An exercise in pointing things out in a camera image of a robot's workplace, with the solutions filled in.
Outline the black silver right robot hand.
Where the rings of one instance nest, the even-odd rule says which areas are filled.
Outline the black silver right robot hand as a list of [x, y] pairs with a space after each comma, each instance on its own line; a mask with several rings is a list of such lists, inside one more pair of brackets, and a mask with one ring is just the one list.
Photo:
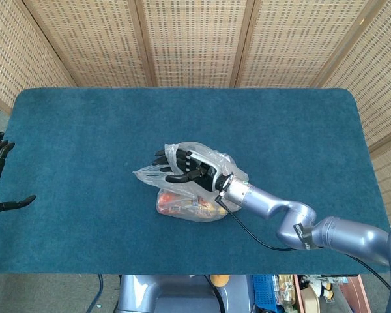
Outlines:
[[168, 183], [189, 183], [195, 182], [201, 188], [214, 192], [221, 192], [232, 174], [224, 175], [219, 165], [207, 160], [205, 156], [191, 151], [177, 149], [176, 161], [169, 161], [166, 150], [158, 151], [153, 166], [162, 166], [160, 171], [168, 173]]

